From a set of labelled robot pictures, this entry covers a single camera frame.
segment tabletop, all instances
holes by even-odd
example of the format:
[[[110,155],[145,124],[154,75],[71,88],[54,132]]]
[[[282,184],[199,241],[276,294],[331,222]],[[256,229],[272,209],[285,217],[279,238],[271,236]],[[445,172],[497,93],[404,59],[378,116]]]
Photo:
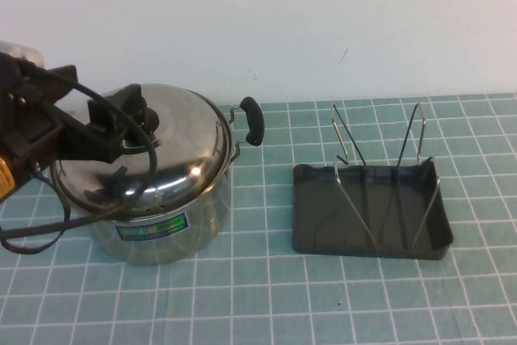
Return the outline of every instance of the tabletop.
[[[422,104],[422,156],[436,158],[455,237],[444,259],[292,249],[293,166],[330,165],[342,153],[332,103],[376,164],[396,163],[409,114]],[[230,217],[194,256],[131,266],[104,253],[85,228],[39,255],[0,250],[0,344],[517,343],[516,95],[262,108],[263,146],[243,148],[231,168]],[[245,134],[246,121],[237,118],[234,129]],[[417,141],[415,131],[404,163],[415,163]],[[59,218],[55,196],[37,182],[0,210],[4,229]]]

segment black power cord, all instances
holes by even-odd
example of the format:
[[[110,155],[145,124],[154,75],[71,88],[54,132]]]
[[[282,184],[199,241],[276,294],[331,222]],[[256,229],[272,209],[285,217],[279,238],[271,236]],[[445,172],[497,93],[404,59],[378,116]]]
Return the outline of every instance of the black power cord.
[[[79,217],[73,220],[70,220],[69,217],[65,214],[65,220],[61,222],[54,222],[44,225],[30,226],[26,228],[17,228],[17,229],[8,229],[1,230],[0,229],[0,241],[2,241],[2,245],[6,247],[4,241],[11,238],[28,238],[31,236],[37,236],[41,234],[52,234],[55,232],[59,232],[59,238],[66,230],[78,228],[80,226],[89,225],[96,221],[101,221],[108,219],[110,217],[115,216],[117,213],[122,212],[126,208],[132,206],[141,194],[149,187],[149,185],[153,182],[154,175],[156,174],[156,170],[158,168],[158,158],[156,155],[156,150],[154,149],[153,143],[151,139],[147,136],[147,134],[140,128],[140,126],[125,112],[121,109],[110,103],[106,100],[102,95],[95,93],[91,89],[86,86],[80,84],[79,82],[75,82],[68,78],[62,77],[58,74],[53,74],[48,72],[46,69],[35,66],[31,62],[21,61],[19,63],[20,69],[22,70],[23,75],[28,77],[39,78],[42,80],[48,80],[53,82],[59,82],[62,84],[66,84],[71,88],[83,93],[84,95],[90,97],[91,99],[97,101],[100,105],[105,107],[107,110],[112,113],[118,115],[118,117],[128,126],[131,131],[137,135],[142,145],[147,150],[149,154],[149,170],[145,178],[143,179],[141,185],[132,193],[130,196],[121,200],[118,204],[116,204],[113,208],[110,208],[103,212],[98,212],[96,214],[91,214],[89,216]],[[52,240],[50,243],[45,244],[43,249],[49,248],[56,239]],[[27,251],[20,253],[38,253],[35,251]]]

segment yellow sticker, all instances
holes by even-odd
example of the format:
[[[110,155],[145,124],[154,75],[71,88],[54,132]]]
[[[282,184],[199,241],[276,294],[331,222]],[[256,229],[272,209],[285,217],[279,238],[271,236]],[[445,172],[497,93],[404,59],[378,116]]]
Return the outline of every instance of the yellow sticker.
[[[15,178],[6,161],[0,156],[0,199],[7,196],[15,188]]]

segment pot handle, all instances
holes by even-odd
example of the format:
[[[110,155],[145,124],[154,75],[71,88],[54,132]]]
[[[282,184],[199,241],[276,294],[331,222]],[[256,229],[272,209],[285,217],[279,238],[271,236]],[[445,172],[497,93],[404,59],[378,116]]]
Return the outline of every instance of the pot handle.
[[[246,139],[241,139],[240,141],[235,143],[235,154],[232,156],[230,163],[233,162],[241,154],[241,143],[247,141],[251,145],[259,146],[262,144],[262,141],[264,139],[264,115],[262,114],[262,110],[260,109],[259,104],[252,97],[245,97],[239,105],[234,105],[230,108],[229,122],[231,124],[235,120],[234,112],[238,108],[241,108],[246,113],[246,118],[248,120],[248,127],[250,127],[250,131],[246,135]]]

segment green label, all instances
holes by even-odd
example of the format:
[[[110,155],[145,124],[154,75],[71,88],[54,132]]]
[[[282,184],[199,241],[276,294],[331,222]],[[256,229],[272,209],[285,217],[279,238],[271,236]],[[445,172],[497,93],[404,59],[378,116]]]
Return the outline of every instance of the green label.
[[[160,221],[156,224],[139,225],[139,226],[116,226],[120,239],[126,242],[143,242],[145,240],[154,240],[155,238],[164,238],[171,234],[176,234],[188,228],[187,215],[185,212],[170,218],[169,220]]]

